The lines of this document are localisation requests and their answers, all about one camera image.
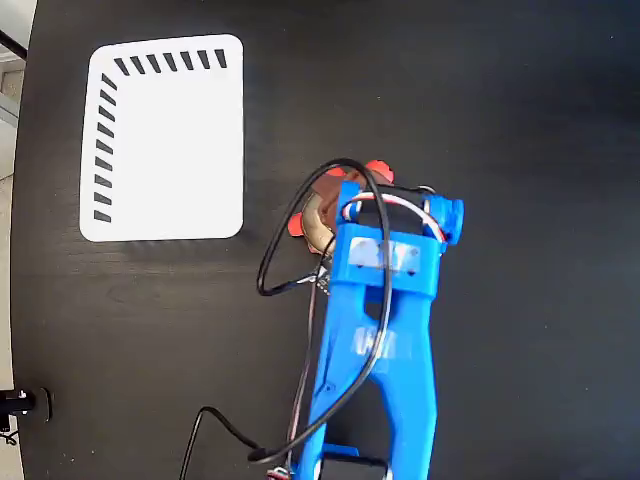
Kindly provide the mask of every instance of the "sticker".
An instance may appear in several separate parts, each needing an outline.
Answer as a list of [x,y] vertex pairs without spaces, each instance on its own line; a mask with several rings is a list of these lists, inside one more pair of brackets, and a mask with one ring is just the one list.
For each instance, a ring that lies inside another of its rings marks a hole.
[[[390,242],[391,269],[413,275],[420,271],[420,248],[406,243]],[[349,247],[349,265],[381,269],[382,241],[368,237],[355,237]]]

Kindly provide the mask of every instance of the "dark table surface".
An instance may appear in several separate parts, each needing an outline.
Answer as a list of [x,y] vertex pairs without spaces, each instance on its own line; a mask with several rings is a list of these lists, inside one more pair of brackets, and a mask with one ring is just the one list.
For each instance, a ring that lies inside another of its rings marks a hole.
[[[431,321],[430,478],[640,476],[639,4],[479,3],[39,2],[15,169],[12,336],[18,385],[49,387],[55,418],[20,422],[27,478],[175,479],[203,403],[260,442],[282,439],[307,293],[261,298],[255,270],[297,184],[344,155],[383,158],[401,182],[466,202]],[[222,32],[245,47],[242,231],[84,240],[92,52]],[[287,241],[274,274],[305,262],[302,242]],[[360,397],[338,430],[384,449],[379,408]],[[200,442],[191,479],[261,478],[213,422]]]

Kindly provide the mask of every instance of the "brown object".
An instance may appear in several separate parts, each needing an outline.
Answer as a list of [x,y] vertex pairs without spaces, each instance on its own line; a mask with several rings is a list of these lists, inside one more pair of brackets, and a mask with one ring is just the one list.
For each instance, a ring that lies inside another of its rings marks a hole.
[[[392,185],[383,174],[373,170],[372,173],[379,184]],[[344,181],[358,182],[362,187],[367,185],[366,179],[357,171],[339,177],[323,175],[313,184],[315,193],[302,208],[302,232],[312,252],[321,253],[336,231],[336,208],[340,186]],[[333,253],[333,245],[329,247],[328,252]]]

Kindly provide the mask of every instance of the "floor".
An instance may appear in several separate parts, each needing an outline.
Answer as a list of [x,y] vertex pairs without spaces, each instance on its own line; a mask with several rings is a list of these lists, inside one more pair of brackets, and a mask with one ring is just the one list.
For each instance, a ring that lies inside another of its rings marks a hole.
[[[6,73],[0,79],[0,90],[20,101],[23,72]],[[0,390],[13,389],[11,368],[11,334],[9,329],[9,236],[11,231],[11,193],[13,176],[0,180]],[[17,428],[12,417],[11,431]],[[22,480],[22,461],[18,446],[0,439],[0,480]]]

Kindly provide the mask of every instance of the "red and white wire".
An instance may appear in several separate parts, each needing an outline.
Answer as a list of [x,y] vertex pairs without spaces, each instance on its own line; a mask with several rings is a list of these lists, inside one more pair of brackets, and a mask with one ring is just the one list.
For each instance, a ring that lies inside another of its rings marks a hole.
[[[427,225],[429,227],[429,229],[431,230],[431,233],[433,233],[433,236],[435,237],[436,240],[438,240],[440,243],[445,243],[447,241],[444,235],[444,232],[440,228],[440,225],[438,225],[438,222],[436,221],[436,219],[433,218],[424,210],[421,210],[419,207],[411,203],[409,200],[405,200],[402,197],[398,197],[396,195],[390,195],[388,193],[383,193],[382,199],[384,200],[385,203],[390,203],[392,205],[400,205],[401,207],[408,208],[409,210],[411,210],[413,213],[415,213],[422,219],[422,224]],[[351,221],[351,215],[349,213],[351,204],[358,203],[357,209],[358,211],[360,211],[360,202],[363,200],[374,200],[373,193],[362,192],[356,195],[355,197],[353,197],[349,201],[349,203],[347,203],[342,209],[342,216],[344,217],[345,220]]]

